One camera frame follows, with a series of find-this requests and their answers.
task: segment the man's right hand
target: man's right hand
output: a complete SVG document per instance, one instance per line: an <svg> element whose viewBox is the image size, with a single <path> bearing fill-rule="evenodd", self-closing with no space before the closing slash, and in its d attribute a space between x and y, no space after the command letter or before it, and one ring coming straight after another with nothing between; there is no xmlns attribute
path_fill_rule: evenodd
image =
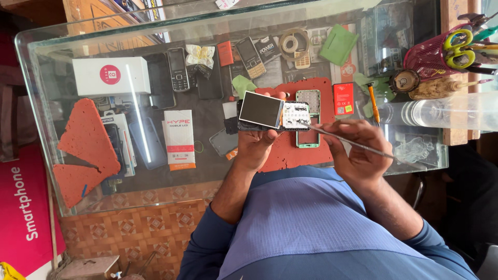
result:
<svg viewBox="0 0 498 280"><path fill-rule="evenodd" d="M371 126L365 120L340 120L332 124L318 125L327 132L335 133L351 141L392 154L392 145L382 130ZM324 135L334 158L337 174L351 187L364 195L375 194L382 181L382 175L389 168L392 159L352 146L349 157L339 139Z"/></svg>

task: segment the red mesh pen holder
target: red mesh pen holder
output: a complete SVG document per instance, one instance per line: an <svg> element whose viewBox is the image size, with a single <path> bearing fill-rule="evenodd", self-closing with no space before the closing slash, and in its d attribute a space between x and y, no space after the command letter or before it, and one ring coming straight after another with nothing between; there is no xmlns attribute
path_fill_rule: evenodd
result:
<svg viewBox="0 0 498 280"><path fill-rule="evenodd" d="M422 82L461 73L446 65L443 57L443 43L451 32L464 25L467 23L457 25L446 33L413 46L405 55L403 67L417 72Z"/></svg>

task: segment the man's left hand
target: man's left hand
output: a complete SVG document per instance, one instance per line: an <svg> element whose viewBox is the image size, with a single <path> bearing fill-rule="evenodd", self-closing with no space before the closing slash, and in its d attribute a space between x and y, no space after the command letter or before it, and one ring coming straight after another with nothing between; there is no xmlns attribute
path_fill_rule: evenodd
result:
<svg viewBox="0 0 498 280"><path fill-rule="evenodd" d="M285 93L279 92L272 97L283 99ZM271 146L280 134L275 130L239 131L239 151L234 167L247 172L260 170L270 155Z"/></svg>

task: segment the yellow scissors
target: yellow scissors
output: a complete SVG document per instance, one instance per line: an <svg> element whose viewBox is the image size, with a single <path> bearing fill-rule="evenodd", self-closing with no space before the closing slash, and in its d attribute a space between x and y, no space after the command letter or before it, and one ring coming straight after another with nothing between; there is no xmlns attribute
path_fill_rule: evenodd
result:
<svg viewBox="0 0 498 280"><path fill-rule="evenodd" d="M464 38L465 41L460 43L462 38L456 35L462 33L465 35ZM472 63L474 63L474 61L476 60L476 54L473 51L471 50L460 51L461 47L465 47L471 44L472 39L473 39L472 32L467 29L458 29L453 31L450 35L448 35L448 38L446 38L446 40L443 43L443 49L448 52L448 55L446 55L446 57L444 58L448 66L450 66L453 69L464 69L471 66ZM455 63L454 59L462 55L467 55L469 61L463 65L461 63Z"/></svg>

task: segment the blue shirt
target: blue shirt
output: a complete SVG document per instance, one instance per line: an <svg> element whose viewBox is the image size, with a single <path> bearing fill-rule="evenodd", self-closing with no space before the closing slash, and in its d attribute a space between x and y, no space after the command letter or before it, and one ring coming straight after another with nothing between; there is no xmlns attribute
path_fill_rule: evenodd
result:
<svg viewBox="0 0 498 280"><path fill-rule="evenodd" d="M319 222L302 218L310 216ZM301 228L285 229L296 217L304 220ZM296 237L302 242L296 243ZM416 237L402 243L368 219L361 200L346 183L308 177L252 188L237 225L206 209L191 235L178 279L218 277L477 279L426 221Z"/></svg>

